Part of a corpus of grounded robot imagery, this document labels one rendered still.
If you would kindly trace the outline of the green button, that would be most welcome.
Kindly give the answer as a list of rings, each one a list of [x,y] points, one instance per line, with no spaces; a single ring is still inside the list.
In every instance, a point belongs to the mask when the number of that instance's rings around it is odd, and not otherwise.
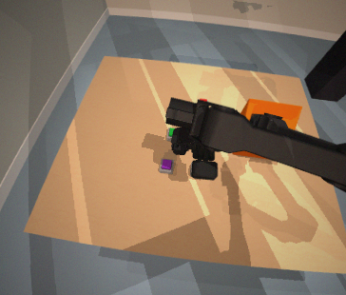
[[[173,130],[174,130],[174,128],[168,128],[168,132],[167,132],[166,141],[170,141],[170,142],[171,142],[171,138],[172,138]]]

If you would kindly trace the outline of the purple button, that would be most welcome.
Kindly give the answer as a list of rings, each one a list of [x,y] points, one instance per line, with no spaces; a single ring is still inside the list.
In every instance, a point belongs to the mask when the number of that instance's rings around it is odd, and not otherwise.
[[[172,174],[173,173],[174,160],[162,159],[160,165],[160,173]]]

